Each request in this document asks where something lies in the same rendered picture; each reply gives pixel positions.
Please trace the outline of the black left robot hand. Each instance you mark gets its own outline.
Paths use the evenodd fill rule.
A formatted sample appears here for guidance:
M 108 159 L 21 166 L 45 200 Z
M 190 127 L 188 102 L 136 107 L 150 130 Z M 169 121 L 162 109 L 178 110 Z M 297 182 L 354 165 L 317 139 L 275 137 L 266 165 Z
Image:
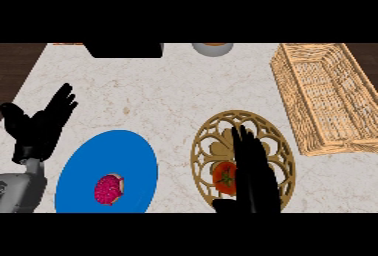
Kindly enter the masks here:
M 77 105 L 73 86 L 69 83 L 60 88 L 46 108 L 33 116 L 26 114 L 17 104 L 0 105 L 5 129 L 17 140 L 12 157 L 17 164 L 24 164 L 32 158 L 40 161 L 51 158 L 63 128 Z

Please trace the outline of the grey round bowl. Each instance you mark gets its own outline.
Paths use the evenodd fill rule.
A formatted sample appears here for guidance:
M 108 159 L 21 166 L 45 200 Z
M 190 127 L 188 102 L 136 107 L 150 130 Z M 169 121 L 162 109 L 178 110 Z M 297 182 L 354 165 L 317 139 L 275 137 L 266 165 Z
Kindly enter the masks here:
M 232 43 L 227 43 L 222 45 L 209 45 L 206 43 L 194 43 L 194 49 L 200 54 L 209 57 L 221 57 L 228 54 L 234 48 Z

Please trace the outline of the blue round plate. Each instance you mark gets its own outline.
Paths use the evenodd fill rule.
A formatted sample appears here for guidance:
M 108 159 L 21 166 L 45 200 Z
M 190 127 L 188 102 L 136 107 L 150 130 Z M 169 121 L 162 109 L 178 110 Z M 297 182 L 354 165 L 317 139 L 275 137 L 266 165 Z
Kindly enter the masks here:
M 95 187 L 116 174 L 125 192 L 101 203 Z M 58 213 L 144 213 L 159 181 L 159 163 L 153 147 L 141 135 L 113 130 L 97 135 L 77 149 L 61 173 L 55 208 Z

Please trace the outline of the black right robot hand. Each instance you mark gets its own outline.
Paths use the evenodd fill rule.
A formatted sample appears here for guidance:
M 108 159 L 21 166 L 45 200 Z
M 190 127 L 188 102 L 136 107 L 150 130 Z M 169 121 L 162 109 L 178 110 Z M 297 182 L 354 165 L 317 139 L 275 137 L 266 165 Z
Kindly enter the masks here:
M 281 197 L 260 139 L 246 126 L 232 128 L 237 161 L 237 199 L 215 199 L 213 208 L 227 214 L 280 214 Z

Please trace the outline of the red tomato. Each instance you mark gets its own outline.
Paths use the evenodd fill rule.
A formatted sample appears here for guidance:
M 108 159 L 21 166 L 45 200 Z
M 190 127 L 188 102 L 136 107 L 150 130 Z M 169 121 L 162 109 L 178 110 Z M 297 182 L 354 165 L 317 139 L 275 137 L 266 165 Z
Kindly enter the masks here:
M 237 165 L 222 162 L 213 170 L 213 184 L 216 190 L 228 195 L 237 194 Z

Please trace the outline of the tan wicker basket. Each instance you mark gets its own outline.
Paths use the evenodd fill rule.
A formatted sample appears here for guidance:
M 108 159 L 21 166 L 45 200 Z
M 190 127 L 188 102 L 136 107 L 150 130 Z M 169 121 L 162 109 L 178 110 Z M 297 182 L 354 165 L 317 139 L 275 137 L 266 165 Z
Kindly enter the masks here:
M 348 46 L 283 43 L 271 67 L 300 153 L 378 153 L 378 91 Z

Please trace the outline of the black box appliance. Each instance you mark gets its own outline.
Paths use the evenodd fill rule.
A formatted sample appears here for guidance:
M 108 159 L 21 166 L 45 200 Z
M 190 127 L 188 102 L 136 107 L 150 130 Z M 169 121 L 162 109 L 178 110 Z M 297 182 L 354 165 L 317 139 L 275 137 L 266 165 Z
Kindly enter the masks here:
M 162 58 L 162 43 L 100 43 L 85 44 L 95 58 Z

